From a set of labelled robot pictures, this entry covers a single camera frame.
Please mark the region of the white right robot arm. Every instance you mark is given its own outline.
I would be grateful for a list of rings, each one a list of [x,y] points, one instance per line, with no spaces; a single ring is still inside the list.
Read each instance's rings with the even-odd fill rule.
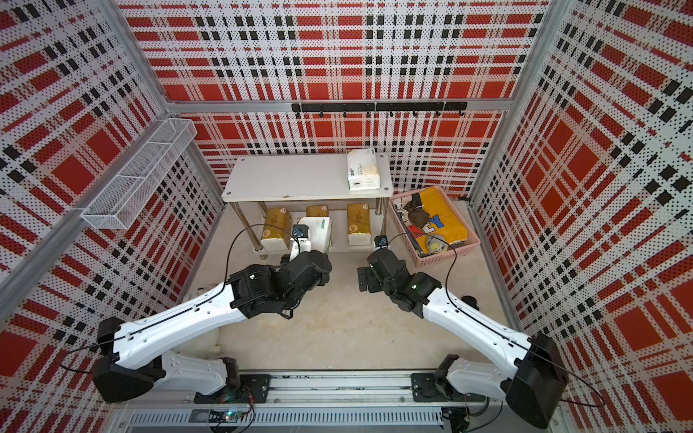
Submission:
[[[520,419],[546,429],[568,385],[556,343],[508,328],[459,299],[440,281],[417,272],[389,249],[378,249],[357,270],[362,292],[384,293],[401,310],[445,328],[484,355],[487,366],[448,355],[414,396],[419,401],[461,401],[474,394],[504,402]]]

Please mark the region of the white tissue pack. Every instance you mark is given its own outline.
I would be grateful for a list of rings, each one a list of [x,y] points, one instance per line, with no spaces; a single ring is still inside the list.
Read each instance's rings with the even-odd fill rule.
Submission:
[[[310,228],[309,239],[293,238],[290,260],[295,259],[302,252],[319,251],[328,254],[331,246],[332,221],[331,218],[301,218],[297,224],[307,225]]]
[[[348,186],[351,191],[369,191],[381,187],[377,155],[373,149],[355,149],[346,155]]]

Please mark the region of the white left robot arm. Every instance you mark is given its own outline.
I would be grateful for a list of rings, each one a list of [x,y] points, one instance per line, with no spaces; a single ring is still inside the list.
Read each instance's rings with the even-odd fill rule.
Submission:
[[[331,271],[326,254],[303,252],[279,266],[249,265],[209,292],[149,318],[105,319],[99,324],[101,357],[92,367],[92,382],[109,403],[128,402],[151,390],[209,397],[238,393],[242,382],[235,359],[186,357],[175,348],[262,314],[291,319],[307,292],[328,283]]]

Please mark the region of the gold tissue pack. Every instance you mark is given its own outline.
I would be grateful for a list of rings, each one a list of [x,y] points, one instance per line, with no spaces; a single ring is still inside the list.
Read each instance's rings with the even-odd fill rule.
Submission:
[[[267,209],[260,239],[263,249],[267,252],[281,252],[290,245],[292,216],[286,207]]]
[[[311,205],[306,207],[306,216],[308,218],[328,218],[330,212],[327,205]]]
[[[348,204],[348,244],[366,246],[372,242],[370,208],[366,203]]]

